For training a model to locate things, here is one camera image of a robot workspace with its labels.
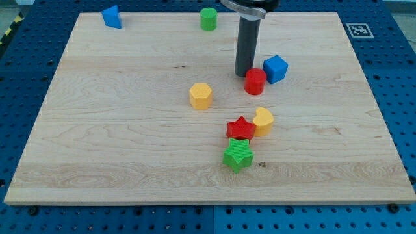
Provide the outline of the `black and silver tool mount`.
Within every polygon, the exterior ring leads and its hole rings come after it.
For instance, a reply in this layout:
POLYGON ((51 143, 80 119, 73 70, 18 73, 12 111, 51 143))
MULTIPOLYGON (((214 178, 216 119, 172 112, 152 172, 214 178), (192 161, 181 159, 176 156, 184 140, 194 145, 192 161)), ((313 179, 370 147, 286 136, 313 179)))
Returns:
POLYGON ((263 20, 279 7, 280 0, 221 0, 220 3, 247 20, 263 20))

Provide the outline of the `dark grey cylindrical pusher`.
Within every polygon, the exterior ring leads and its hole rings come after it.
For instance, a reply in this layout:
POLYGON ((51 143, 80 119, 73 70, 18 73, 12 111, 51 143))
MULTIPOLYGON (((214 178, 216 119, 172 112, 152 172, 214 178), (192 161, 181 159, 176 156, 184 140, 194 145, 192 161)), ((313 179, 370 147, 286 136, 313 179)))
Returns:
POLYGON ((260 19, 248 20, 242 16, 239 18, 235 58, 235 74, 239 77, 244 77, 253 68, 260 22, 260 19))

